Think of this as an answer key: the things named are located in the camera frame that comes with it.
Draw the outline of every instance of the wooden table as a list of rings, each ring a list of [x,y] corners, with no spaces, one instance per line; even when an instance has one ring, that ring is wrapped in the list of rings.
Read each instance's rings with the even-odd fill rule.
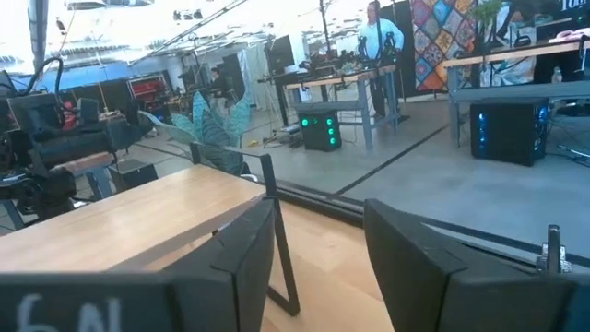
[[[460,89],[458,69],[463,65],[477,65],[484,62],[503,61],[538,56],[544,54],[578,51],[578,41],[550,43],[538,41],[520,48],[502,47],[492,50],[491,54],[471,56],[462,59],[447,60],[442,63],[447,69],[449,87],[449,116],[451,119],[451,140],[459,146],[459,102],[481,101],[487,98],[551,98],[551,99],[583,99],[590,97],[590,81],[561,82],[558,84],[526,84],[507,87],[490,87],[480,89]],[[590,48],[590,41],[584,43]]]
[[[395,65],[388,65],[379,68],[379,73],[375,70],[366,70],[352,75],[345,75],[343,77],[323,77],[301,83],[294,83],[285,85],[286,89],[290,89],[293,94],[293,108],[297,112],[323,112],[328,110],[337,111],[360,111],[361,123],[357,122],[339,122],[340,125],[361,125],[363,135],[365,138],[365,147],[367,150],[372,150],[372,130],[373,128],[392,124],[394,131],[397,130],[397,123],[399,113],[397,111],[397,96],[395,95],[395,79],[394,79]],[[388,100],[388,112],[384,119],[375,121],[371,124],[371,117],[369,116],[370,108],[369,100],[367,98],[367,81],[376,77],[384,77],[386,97]],[[337,85],[343,83],[357,83],[359,92],[359,99],[356,101],[328,101],[327,93],[323,97],[322,102],[302,102],[300,89],[322,87],[328,85]]]
[[[0,271],[139,270],[210,234],[264,193],[195,165],[0,238]]]

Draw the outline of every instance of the computer tower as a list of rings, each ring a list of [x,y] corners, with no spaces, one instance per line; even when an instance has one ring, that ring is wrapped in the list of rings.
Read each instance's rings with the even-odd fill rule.
[[[329,152],[342,147],[337,111],[299,111],[299,121],[306,149]]]
[[[483,100],[472,103],[471,154],[478,159],[533,166],[545,157],[549,100]]]

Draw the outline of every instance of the green plant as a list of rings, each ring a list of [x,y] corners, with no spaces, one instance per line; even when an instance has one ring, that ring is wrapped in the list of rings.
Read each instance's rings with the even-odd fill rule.
[[[502,0],[488,0],[471,8],[471,17],[480,24],[484,30],[498,16],[502,9]]]

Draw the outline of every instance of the gray floor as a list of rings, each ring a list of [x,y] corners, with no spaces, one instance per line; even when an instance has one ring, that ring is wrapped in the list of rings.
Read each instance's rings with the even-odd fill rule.
[[[382,168],[344,197],[362,200],[375,197],[394,208],[468,228],[503,235],[527,243],[541,244],[547,226],[561,225],[562,240],[568,251],[590,257],[590,169],[558,156],[549,155],[534,167],[474,160],[469,153],[468,135],[463,146],[453,148],[448,129],[431,136],[448,124],[445,101],[424,101],[403,105],[409,119],[395,135],[392,128],[373,133],[375,149],[366,151],[360,127],[342,127],[346,142],[340,150],[324,153],[262,144],[249,149],[272,156],[280,181],[307,186],[333,194],[354,183],[368,172]],[[347,121],[354,114],[344,114]],[[296,121],[293,113],[291,121]],[[557,152],[558,143],[577,148],[590,147],[590,121],[563,119],[551,128],[548,143]],[[272,130],[281,127],[277,116],[254,113],[251,130],[244,135],[244,146],[263,142]],[[409,149],[403,157],[383,165]],[[190,167],[179,147],[165,136],[147,138],[130,149],[128,158],[156,164],[160,177]],[[254,173],[261,173],[255,160],[248,160]],[[89,196],[88,184],[80,180],[80,196]],[[0,226],[11,227],[6,217]]]

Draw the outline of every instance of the black equipment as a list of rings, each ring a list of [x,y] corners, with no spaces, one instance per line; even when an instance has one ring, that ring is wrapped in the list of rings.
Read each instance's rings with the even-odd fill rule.
[[[395,65],[395,41],[394,33],[387,32],[385,34],[385,45],[383,46],[383,56],[381,57],[381,65]]]
[[[486,255],[367,200],[369,257],[396,332],[573,332],[590,326],[590,278]]]
[[[98,109],[84,111],[74,130],[64,131],[64,113],[53,94],[29,95],[8,100],[19,130],[29,136],[32,163],[37,171],[92,154],[113,152],[106,127],[98,122]]]
[[[342,147],[337,111],[315,110],[311,105],[309,110],[298,110],[297,114],[306,149],[329,152]]]
[[[533,166],[545,157],[549,101],[482,100],[472,103],[471,154]]]
[[[159,273],[0,274],[5,331],[259,331],[275,245],[265,199]]]
[[[154,164],[133,159],[122,160],[116,165],[109,166],[109,173],[117,193],[158,180]]]
[[[360,63],[369,61],[369,55],[367,55],[367,37],[359,37],[359,46],[357,47],[357,54]]]
[[[82,101],[80,125],[63,130],[63,106],[53,94],[9,98],[18,129],[0,138],[0,196],[16,199],[18,210],[39,220],[69,211],[76,194],[74,175],[55,166],[87,156],[114,152],[105,124],[98,122],[98,103]]]
[[[271,75],[284,74],[285,67],[295,65],[289,36],[268,41],[265,45],[265,52]]]

